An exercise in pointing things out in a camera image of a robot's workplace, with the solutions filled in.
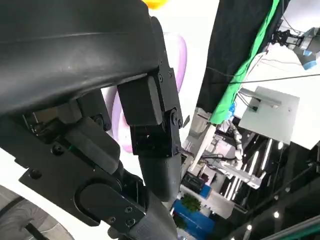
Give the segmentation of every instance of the led light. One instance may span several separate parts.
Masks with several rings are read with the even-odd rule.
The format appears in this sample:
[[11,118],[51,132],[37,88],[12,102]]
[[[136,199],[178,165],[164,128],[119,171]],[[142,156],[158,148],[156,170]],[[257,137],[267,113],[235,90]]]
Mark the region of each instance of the led light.
[[228,194],[228,197],[226,198],[228,201],[232,198],[233,194],[234,194],[234,191],[235,191],[235,188],[236,188],[236,184],[237,184],[237,181],[238,181],[238,177],[236,176],[233,180],[233,183],[232,183],[232,186],[231,186],[231,189],[230,189],[230,192]]
[[270,149],[271,149],[271,144],[272,144],[272,139],[270,138],[269,142],[268,142],[268,146],[266,147],[265,155],[264,155],[263,162],[262,162],[262,165],[261,165],[261,170],[264,170],[265,167],[266,167],[267,159],[268,159],[269,152],[270,152]]
[[253,156],[253,160],[252,160],[252,163],[251,163],[251,166],[250,166],[249,175],[252,175],[252,173],[254,172],[258,156],[259,156],[259,151],[256,151],[254,156]]
[[284,143],[282,142],[282,141],[280,141],[279,143],[278,143],[278,149],[280,150],[280,149],[282,149],[284,147]]
[[231,182],[229,182],[229,185],[228,185],[228,187],[227,187],[227,189],[226,189],[226,191],[225,191],[225,194],[224,194],[224,197],[225,197],[225,198],[227,197],[227,194],[228,194],[228,191],[229,191],[230,186],[231,186]]
[[274,218],[278,219],[279,216],[280,216],[280,214],[279,214],[278,211],[275,211],[275,212],[273,213],[273,216],[274,216]]

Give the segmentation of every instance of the metal plate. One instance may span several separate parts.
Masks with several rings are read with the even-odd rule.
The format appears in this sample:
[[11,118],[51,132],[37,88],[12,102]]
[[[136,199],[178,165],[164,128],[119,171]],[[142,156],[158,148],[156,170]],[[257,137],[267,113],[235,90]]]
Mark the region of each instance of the metal plate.
[[[282,104],[275,108],[261,101],[256,112],[248,107],[239,126],[276,141],[290,144],[300,98],[260,86],[255,92],[279,100]],[[256,100],[252,99],[250,105],[255,106],[254,101]]]

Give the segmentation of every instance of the wire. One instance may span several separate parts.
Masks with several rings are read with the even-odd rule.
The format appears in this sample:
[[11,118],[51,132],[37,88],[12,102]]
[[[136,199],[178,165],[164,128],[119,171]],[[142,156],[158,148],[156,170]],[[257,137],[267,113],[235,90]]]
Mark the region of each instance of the wire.
[[287,19],[286,19],[286,17],[285,17],[284,14],[282,15],[282,17],[283,17],[283,20],[288,24],[288,26],[289,26],[296,34],[303,33],[303,31],[299,31],[299,30],[294,29],[294,28],[290,25],[290,23],[287,21]]
[[261,61],[277,62],[277,63],[281,63],[281,64],[294,64],[294,65],[301,66],[301,64],[296,63],[296,62],[285,62],[285,61],[279,61],[279,60],[276,60],[276,59],[262,59]]
[[253,106],[251,106],[240,94],[237,94],[237,97],[250,109],[256,110]]
[[289,77],[281,77],[281,78],[272,78],[272,79],[265,79],[265,80],[244,81],[244,82],[242,82],[242,81],[234,81],[234,82],[216,81],[216,82],[211,82],[211,84],[226,84],[226,85],[251,84],[251,83],[263,83],[263,82],[272,82],[272,81],[281,81],[281,80],[299,79],[299,78],[317,77],[317,76],[320,76],[320,73],[310,74],[310,75],[302,75],[302,76],[289,76]]
[[265,65],[268,65],[268,66],[270,66],[270,67],[273,67],[273,68],[275,68],[275,69],[278,69],[278,70],[281,70],[281,71],[284,71],[284,72],[287,72],[287,73],[291,73],[291,71],[287,71],[287,70],[284,70],[284,69],[279,68],[279,67],[277,67],[277,66],[273,66],[272,64],[269,64],[269,63],[266,63],[266,62],[263,62],[263,61],[261,61],[261,63],[263,63],[263,64],[265,64]]
[[228,158],[228,157],[211,157],[211,156],[202,156],[201,157],[202,159],[212,159],[212,160],[224,160],[224,161],[233,161],[233,160],[236,160],[237,158],[236,157],[233,157],[233,158]]
[[290,23],[287,21],[285,15],[284,15],[283,13],[282,13],[282,17],[283,17],[283,20],[284,20],[284,21],[288,24],[288,26],[289,26],[289,27],[284,26],[285,28],[293,30],[296,34],[302,34],[302,35],[303,35],[303,34],[306,33],[306,31],[300,31],[300,30],[294,29],[294,28],[290,25]]
[[226,76],[226,77],[238,77],[238,76],[243,75],[246,72],[246,71],[243,71],[242,73],[239,73],[239,74],[236,74],[236,75],[232,75],[232,74],[226,74],[224,72],[221,72],[221,71],[219,71],[219,70],[217,70],[217,69],[215,69],[213,67],[209,67],[209,66],[207,66],[206,69],[210,69],[210,70],[215,71],[218,74],[221,74],[221,75]]

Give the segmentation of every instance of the black plastic cover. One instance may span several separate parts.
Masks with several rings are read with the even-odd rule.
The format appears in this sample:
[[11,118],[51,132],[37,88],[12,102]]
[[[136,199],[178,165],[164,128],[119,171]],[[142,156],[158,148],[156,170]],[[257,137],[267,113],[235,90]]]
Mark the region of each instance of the black plastic cover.
[[181,153],[167,158],[139,157],[145,185],[163,202],[176,198],[181,183]]
[[2,0],[0,115],[47,108],[158,66],[141,0]]

